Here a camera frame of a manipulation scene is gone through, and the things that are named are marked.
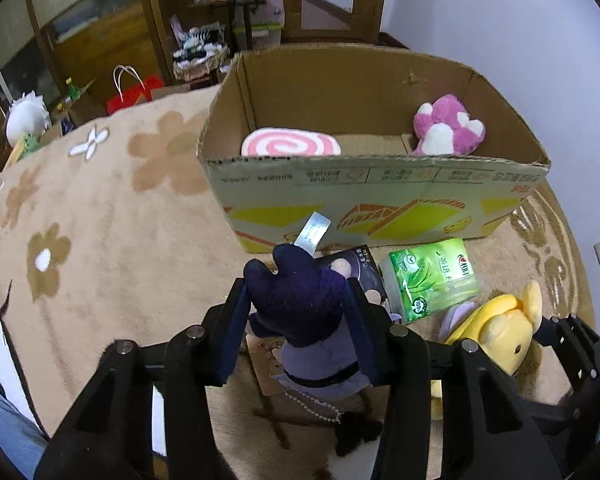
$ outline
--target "blue jeans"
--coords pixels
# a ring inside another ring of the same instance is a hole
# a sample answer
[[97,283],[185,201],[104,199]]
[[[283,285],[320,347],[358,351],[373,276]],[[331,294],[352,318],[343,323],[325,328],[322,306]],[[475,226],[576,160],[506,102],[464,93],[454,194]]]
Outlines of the blue jeans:
[[27,480],[33,480],[46,444],[35,424],[0,394],[0,447]]

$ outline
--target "door frame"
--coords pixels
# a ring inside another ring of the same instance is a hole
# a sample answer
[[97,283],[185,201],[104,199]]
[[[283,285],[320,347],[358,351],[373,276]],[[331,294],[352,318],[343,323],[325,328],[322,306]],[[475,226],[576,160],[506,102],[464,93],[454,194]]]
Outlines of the door frame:
[[384,0],[353,0],[348,30],[304,30],[302,29],[302,0],[284,0],[284,3],[285,28],[283,35],[285,39],[315,38],[378,42]]

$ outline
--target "red gift bag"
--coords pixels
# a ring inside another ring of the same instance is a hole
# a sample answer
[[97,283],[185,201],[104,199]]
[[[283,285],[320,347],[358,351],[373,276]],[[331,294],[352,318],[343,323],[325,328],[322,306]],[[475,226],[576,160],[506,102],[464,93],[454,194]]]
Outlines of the red gift bag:
[[[122,91],[120,89],[120,77],[124,72],[135,77],[138,80],[138,84]],[[107,100],[107,112],[109,115],[118,110],[122,110],[123,108],[130,108],[135,105],[142,96],[144,96],[147,101],[150,101],[151,90],[162,88],[164,86],[164,82],[157,74],[153,74],[147,79],[142,80],[135,68],[123,65],[118,65],[113,69],[113,83],[116,85],[118,95]]]

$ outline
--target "white bag handle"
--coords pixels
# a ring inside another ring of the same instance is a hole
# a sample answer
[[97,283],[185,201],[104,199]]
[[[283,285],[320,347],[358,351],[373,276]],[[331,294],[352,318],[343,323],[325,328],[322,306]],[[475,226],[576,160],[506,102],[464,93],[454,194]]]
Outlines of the white bag handle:
[[118,93],[120,94],[120,99],[122,99],[122,90],[120,89],[120,77],[122,76],[123,72],[131,74],[133,77],[138,79],[138,81],[142,85],[142,88],[146,90],[146,87],[144,86],[144,83],[142,82],[142,79],[140,79],[140,76],[138,75],[138,72],[136,72],[135,68],[133,68],[131,65],[117,65],[113,69],[113,84],[116,85],[116,90],[118,90]]

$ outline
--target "brown card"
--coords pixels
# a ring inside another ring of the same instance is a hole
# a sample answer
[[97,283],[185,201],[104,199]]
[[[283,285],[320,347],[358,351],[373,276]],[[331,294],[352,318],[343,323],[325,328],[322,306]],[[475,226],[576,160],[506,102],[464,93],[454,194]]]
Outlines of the brown card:
[[271,351],[281,348],[285,339],[283,337],[266,337],[260,339],[254,335],[247,334],[247,348],[256,372],[260,390],[264,396],[281,394],[285,389],[278,381],[272,379],[272,375],[283,372],[282,365],[273,357]]

